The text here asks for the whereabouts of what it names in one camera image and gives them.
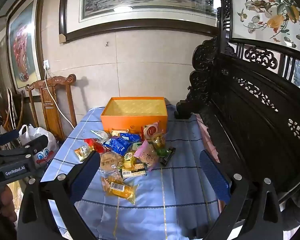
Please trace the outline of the person's left hand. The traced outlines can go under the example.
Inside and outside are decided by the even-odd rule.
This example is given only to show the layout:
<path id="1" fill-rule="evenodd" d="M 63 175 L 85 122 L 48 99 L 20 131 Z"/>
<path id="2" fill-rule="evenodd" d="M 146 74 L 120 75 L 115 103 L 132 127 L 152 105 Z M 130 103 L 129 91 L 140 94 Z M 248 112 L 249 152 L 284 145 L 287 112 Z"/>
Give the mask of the person's left hand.
<path id="1" fill-rule="evenodd" d="M 1 213 L 4 217 L 8 218 L 11 222 L 17 221 L 17 214 L 15 213 L 13 194 L 11 189 L 6 185 L 1 194 Z"/>

